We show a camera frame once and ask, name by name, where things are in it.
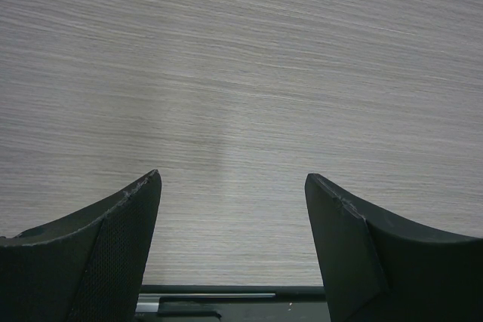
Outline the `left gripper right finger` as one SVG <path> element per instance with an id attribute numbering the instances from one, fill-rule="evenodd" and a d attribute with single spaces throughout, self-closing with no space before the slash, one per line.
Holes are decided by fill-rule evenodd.
<path id="1" fill-rule="evenodd" d="M 480 321 L 482 240 L 406 219 L 311 173 L 306 205 L 333 321 Z"/>

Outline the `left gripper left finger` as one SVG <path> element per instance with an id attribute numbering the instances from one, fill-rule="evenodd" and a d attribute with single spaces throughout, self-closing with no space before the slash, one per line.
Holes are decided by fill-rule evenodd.
<path id="1" fill-rule="evenodd" d="M 133 321 L 162 179 L 152 170 L 74 213 L 1 239 L 3 321 Z"/>

